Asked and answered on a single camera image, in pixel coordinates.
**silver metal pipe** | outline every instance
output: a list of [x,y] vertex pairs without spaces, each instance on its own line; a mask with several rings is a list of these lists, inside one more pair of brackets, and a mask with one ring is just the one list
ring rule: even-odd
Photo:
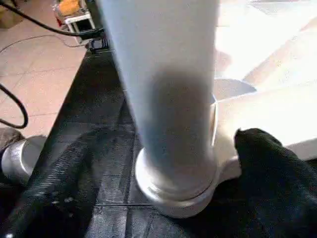
[[145,147],[136,164],[139,187],[173,217],[195,215],[212,196],[217,6],[214,0],[99,1]]

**black cable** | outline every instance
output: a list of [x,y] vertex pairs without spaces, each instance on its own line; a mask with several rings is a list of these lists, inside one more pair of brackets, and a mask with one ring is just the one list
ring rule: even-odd
[[16,128],[16,129],[23,129],[27,126],[28,122],[29,122],[29,119],[28,119],[28,114],[25,110],[25,107],[23,106],[23,104],[21,103],[21,101],[19,99],[17,99],[17,97],[15,97],[9,90],[7,90],[1,83],[0,83],[0,90],[2,90],[6,95],[9,96],[9,98],[11,98],[17,105],[18,107],[20,108],[22,114],[23,114],[23,117],[24,117],[24,122],[22,125],[15,125],[15,124],[12,124],[12,123],[9,123],[3,119],[0,119],[0,123],[3,123],[7,126],[10,126],[10,127],[13,127],[13,128]]
[[100,33],[104,31],[103,28],[83,31],[83,32],[80,32],[80,33],[60,31],[60,30],[57,30],[57,29],[52,28],[50,26],[47,26],[47,25],[39,22],[38,20],[35,20],[35,19],[29,17],[28,15],[25,15],[24,13],[20,12],[18,9],[16,9],[16,8],[14,8],[14,7],[2,2],[1,0],[0,0],[0,5],[4,6],[5,8],[9,9],[10,11],[13,11],[16,14],[28,19],[29,21],[32,21],[33,23],[37,24],[38,26],[41,26],[41,27],[43,27],[43,28],[45,28],[45,29],[47,29],[49,31],[53,31],[53,32],[61,34],[61,35],[65,35],[65,36],[80,36],[80,37],[89,36],[91,38],[95,38],[95,37],[98,37],[100,35]]

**black fabric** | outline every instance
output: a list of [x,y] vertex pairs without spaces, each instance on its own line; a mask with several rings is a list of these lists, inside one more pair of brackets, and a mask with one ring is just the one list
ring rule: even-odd
[[[248,141],[241,144],[245,147]],[[274,200],[275,193],[250,194],[248,186],[255,184],[248,185],[243,177],[219,185],[212,202],[195,217],[177,220],[161,215],[136,185],[134,165],[141,148],[111,54],[92,57],[87,53],[28,190],[3,232],[15,237],[88,238],[260,238],[273,234],[265,227],[269,220],[261,219],[266,213],[259,214],[262,207],[252,201]],[[242,167],[252,169],[249,163],[248,153],[243,153]]]
[[270,237],[317,236],[317,174],[260,130],[237,131],[242,188]]

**metal pole base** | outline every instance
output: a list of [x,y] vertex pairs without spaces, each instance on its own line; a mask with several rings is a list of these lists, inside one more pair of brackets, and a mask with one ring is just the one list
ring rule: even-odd
[[222,171],[218,164],[215,164],[215,167],[215,175],[209,187],[198,196],[185,200],[173,199],[171,194],[154,185],[156,178],[148,173],[144,148],[140,151],[136,161],[135,176],[141,191],[161,213],[173,218],[187,218],[200,213],[211,201]]

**beige floor tile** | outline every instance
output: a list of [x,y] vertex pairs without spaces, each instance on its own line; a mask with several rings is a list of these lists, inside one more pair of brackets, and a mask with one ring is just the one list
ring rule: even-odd
[[43,71],[69,67],[78,68],[85,52],[85,48],[68,48],[60,42],[48,43],[41,55],[39,55],[33,62],[29,71]]
[[[58,113],[76,72],[76,68],[69,68],[28,73],[12,92],[30,116]],[[6,118],[21,116],[19,108],[8,98],[0,105],[0,112]]]
[[317,31],[304,31],[288,41],[245,80],[259,90],[317,80]]
[[[19,130],[25,137],[33,135],[45,135],[47,136],[55,122],[57,114],[40,115],[29,117],[29,123],[26,128]],[[23,117],[6,119],[10,123],[22,124]],[[0,123],[0,127],[6,127],[6,125]]]
[[[0,76],[0,83],[6,87],[8,90],[12,90],[17,83],[19,82],[19,80],[21,79],[22,75],[10,75],[10,76]],[[6,94],[2,91],[0,91],[0,103],[2,103],[4,101],[4,99],[6,98]]]
[[7,48],[0,54],[0,76],[24,73],[42,48],[35,42],[22,42]]

